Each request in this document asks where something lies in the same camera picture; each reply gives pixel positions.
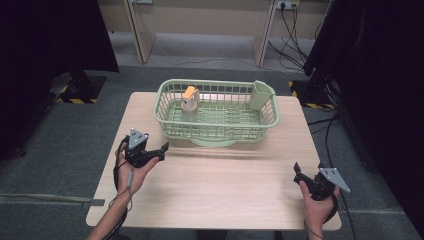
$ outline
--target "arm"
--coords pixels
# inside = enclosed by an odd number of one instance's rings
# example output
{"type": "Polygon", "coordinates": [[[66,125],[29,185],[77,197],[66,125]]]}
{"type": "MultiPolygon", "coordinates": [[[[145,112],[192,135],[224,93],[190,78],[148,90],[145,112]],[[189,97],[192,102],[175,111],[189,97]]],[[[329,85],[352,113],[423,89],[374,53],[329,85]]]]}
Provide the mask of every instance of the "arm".
{"type": "Polygon", "coordinates": [[[119,153],[119,165],[123,164],[119,168],[119,183],[117,197],[113,201],[112,205],[100,219],[96,227],[88,236],[88,240],[91,239],[102,239],[118,224],[122,214],[131,200],[131,196],[135,194],[143,185],[144,179],[147,173],[156,165],[159,158],[155,157],[150,160],[142,168],[133,168],[126,160],[122,151],[125,149],[126,144],[124,143],[119,153]],[[133,172],[133,180],[130,187],[127,187],[127,180],[130,173],[133,172]]]}
{"type": "MultiPolygon", "coordinates": [[[[305,217],[305,225],[306,230],[308,231],[309,240],[324,239],[322,226],[333,208],[333,200],[330,196],[323,201],[315,201],[311,198],[311,194],[309,193],[308,186],[306,186],[305,182],[300,181],[299,186],[303,194],[303,214],[305,217]]],[[[334,194],[336,197],[340,195],[339,187],[336,186],[334,194]]]]}

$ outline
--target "person's left hand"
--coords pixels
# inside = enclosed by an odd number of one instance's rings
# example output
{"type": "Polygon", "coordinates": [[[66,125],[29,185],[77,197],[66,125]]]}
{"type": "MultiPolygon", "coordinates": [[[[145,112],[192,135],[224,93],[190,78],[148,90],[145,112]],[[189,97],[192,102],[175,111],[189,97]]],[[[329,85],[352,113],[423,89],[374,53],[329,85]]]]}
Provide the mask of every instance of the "person's left hand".
{"type": "Polygon", "coordinates": [[[131,173],[131,171],[133,171],[133,180],[132,180],[132,184],[130,187],[130,192],[132,195],[134,195],[143,185],[144,179],[147,176],[147,173],[152,170],[152,168],[156,165],[156,163],[159,161],[158,157],[154,157],[152,160],[150,160],[146,165],[144,165],[141,168],[134,168],[133,166],[131,166],[131,164],[129,164],[127,162],[127,160],[124,157],[124,154],[122,153],[125,149],[125,147],[127,146],[126,143],[122,144],[121,147],[121,151],[115,152],[115,154],[119,154],[119,165],[123,164],[120,168],[119,168],[119,182],[118,182],[118,195],[123,193],[124,191],[127,190],[127,181],[128,181],[128,177],[131,173]]]}

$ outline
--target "wall socket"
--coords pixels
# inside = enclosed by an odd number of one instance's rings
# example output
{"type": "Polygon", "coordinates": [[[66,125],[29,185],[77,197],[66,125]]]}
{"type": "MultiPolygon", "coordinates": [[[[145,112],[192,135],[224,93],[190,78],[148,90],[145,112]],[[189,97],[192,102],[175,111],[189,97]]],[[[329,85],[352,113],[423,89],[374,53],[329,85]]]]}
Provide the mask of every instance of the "wall socket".
{"type": "Polygon", "coordinates": [[[296,5],[296,8],[299,8],[299,2],[298,1],[290,1],[290,0],[285,0],[285,1],[278,1],[277,3],[277,9],[281,10],[281,3],[284,2],[286,4],[286,7],[284,8],[284,10],[290,10],[294,8],[294,5],[296,5]]]}

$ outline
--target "green plastic container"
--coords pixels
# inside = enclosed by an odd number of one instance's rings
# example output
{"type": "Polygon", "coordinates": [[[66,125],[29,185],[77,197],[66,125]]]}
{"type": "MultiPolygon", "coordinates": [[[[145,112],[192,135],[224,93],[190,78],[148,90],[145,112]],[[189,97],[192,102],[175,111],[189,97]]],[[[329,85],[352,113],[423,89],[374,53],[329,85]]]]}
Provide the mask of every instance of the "green plastic container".
{"type": "Polygon", "coordinates": [[[206,147],[261,141],[280,121],[275,91],[261,81],[170,79],[158,90],[153,115],[169,139],[206,147]],[[195,120],[187,121],[181,104],[189,86],[199,90],[200,99],[195,120]]]}

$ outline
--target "green basket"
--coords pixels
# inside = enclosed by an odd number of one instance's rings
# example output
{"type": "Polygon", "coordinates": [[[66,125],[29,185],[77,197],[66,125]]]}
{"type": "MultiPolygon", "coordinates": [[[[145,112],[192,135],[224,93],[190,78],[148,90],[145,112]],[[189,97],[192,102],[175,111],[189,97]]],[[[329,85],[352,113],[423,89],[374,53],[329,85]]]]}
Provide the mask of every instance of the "green basket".
{"type": "Polygon", "coordinates": [[[153,115],[169,139],[207,147],[261,141],[265,131],[280,121],[275,91],[261,81],[170,79],[158,90],[153,115]],[[200,93],[190,121],[184,118],[181,106],[189,86],[200,93]]]}

